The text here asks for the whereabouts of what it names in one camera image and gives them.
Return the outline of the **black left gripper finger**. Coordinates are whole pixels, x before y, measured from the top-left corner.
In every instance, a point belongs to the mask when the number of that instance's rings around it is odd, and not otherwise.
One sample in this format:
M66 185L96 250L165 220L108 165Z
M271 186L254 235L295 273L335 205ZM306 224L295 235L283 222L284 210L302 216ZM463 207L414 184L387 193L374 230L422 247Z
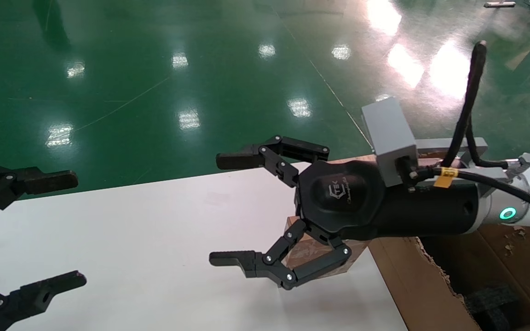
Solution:
M78 186L73 171L45 173L38 167L10 169L0 166L0 211L24 194L38 195Z

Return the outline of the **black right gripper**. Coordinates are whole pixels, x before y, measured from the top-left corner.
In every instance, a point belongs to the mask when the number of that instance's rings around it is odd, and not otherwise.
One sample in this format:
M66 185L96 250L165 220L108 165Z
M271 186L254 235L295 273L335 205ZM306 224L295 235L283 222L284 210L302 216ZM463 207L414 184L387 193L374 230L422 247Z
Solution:
M237 153L219 153L221 170L265 168L289 187L296 187L302 220L295 220L266 252L217 251L209 254L213 266L238 266L246 278L265 277L290 291L343 266L351 249L343 240L366 241L382 237L427 237L469 233L478 225L479 191L474 184L449 188L388 187L374 161L326 163L330 149L290 137L274 136ZM311 163L299 174L285 159ZM331 250L294 269L282 260L304 235Z

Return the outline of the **black gripper finger with hole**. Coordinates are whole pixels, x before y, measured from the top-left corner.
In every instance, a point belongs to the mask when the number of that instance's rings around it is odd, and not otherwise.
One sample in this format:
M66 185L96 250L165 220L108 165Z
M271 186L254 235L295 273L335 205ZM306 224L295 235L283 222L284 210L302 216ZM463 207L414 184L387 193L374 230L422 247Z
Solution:
M23 285L6 296L0 294L0 331L6 331L17 322L43 314L56 295L83 287L86 283L86 277L75 270Z

